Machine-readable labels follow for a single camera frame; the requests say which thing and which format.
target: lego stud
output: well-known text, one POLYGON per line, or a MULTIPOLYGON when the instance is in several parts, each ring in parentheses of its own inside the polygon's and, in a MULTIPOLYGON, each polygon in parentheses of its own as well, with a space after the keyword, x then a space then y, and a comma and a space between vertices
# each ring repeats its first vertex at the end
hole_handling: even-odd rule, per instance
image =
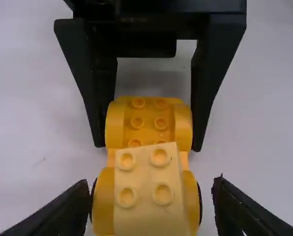
POLYGON ((131 139, 128 143, 128 147, 130 148, 137 148, 142 146, 142 142, 139 139, 131 139))
POLYGON ((126 187, 118 193, 117 203, 120 207, 128 209, 136 204, 137 198, 137 192, 130 187, 126 187))
POLYGON ((161 206, 167 206, 173 201, 174 193, 169 185, 165 183, 158 184, 153 193, 153 201, 161 206))
POLYGON ((117 167, 123 171, 132 171, 135 164, 135 156, 126 152, 118 159, 117 167))
POLYGON ((157 148, 151 156, 151 164, 155 167, 165 167, 167 166, 171 159, 167 155, 167 152, 162 148, 157 148))
POLYGON ((168 124, 165 118, 157 118, 154 121, 154 126, 158 130, 165 130, 167 129, 168 124))
POLYGON ((130 120, 130 124, 134 129, 141 129, 143 127, 144 121, 141 117, 133 117, 130 120))
POLYGON ((132 105, 135 108, 142 108, 145 106, 145 104, 146 104, 146 101, 143 98, 134 98, 132 100, 132 105))
POLYGON ((159 98, 155 101, 155 106, 157 109, 164 110, 168 108, 168 103, 162 98, 159 98))
POLYGON ((154 144, 164 144, 164 143, 166 143, 166 140, 164 139, 159 139, 154 142, 154 144))

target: black wheel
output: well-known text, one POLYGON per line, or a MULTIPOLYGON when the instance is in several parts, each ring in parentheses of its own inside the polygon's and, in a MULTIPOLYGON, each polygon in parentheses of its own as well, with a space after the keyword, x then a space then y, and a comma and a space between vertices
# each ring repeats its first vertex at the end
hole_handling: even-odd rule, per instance
POLYGON ((199 204, 200 204, 200 220, 199 220, 199 225, 200 225, 202 221, 202 196, 201 196, 201 189, 198 182, 197 182, 197 187, 198 187, 199 204))
POLYGON ((92 190, 91 190, 91 208, 89 209, 89 220, 91 221, 92 223, 92 208, 93 208, 93 201, 94 201, 94 191, 95 191, 95 186, 96 186, 96 181, 97 181, 97 178, 95 179, 94 181, 94 184, 92 186, 92 190))

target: black toy structure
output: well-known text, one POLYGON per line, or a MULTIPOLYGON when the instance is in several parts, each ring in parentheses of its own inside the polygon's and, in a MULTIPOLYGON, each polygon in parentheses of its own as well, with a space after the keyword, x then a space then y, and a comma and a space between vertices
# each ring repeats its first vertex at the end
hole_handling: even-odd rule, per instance
MULTIPOLYGON (((212 195, 219 236, 293 236, 291 225, 222 176, 214 179, 212 195)), ((83 236, 94 200, 95 183, 90 194, 83 179, 0 236, 83 236)))
POLYGON ((211 107, 246 30, 246 0, 65 0, 72 19, 54 31, 84 100, 96 147, 114 99, 117 58, 171 58, 197 40, 191 60, 192 150, 203 145, 211 107))

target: yellow lego brick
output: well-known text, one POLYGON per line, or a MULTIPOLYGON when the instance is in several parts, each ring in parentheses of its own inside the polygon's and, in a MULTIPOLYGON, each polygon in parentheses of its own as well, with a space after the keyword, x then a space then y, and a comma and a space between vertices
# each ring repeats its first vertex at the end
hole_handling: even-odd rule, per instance
POLYGON ((116 236, 191 235, 176 142, 117 150, 114 193, 116 236))
MULTIPOLYGON (((192 234, 196 235, 199 220, 202 217, 200 215, 200 199, 197 182, 190 171, 183 171, 182 179, 185 191, 187 219, 192 234)), ((94 233, 98 236, 114 235, 114 188, 115 169, 103 169, 97 178, 92 208, 94 233)))
POLYGON ((108 107, 105 143, 108 150, 117 150, 175 141, 188 152, 192 132, 191 110, 182 100, 126 96, 108 107))

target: white surface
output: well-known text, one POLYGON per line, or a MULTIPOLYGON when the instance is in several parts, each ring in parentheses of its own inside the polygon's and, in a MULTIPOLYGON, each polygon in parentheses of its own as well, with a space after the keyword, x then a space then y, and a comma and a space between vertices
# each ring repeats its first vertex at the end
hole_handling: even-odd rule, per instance
MULTIPOLYGON (((106 162, 53 33, 70 16, 62 0, 0 0, 0 232, 78 180, 92 183, 106 162)), ((117 96, 189 102, 194 49, 182 41, 174 59, 120 59, 117 96)), ((221 173, 293 225, 293 0, 248 1, 246 34, 190 165, 201 236, 217 234, 210 188, 221 173)))

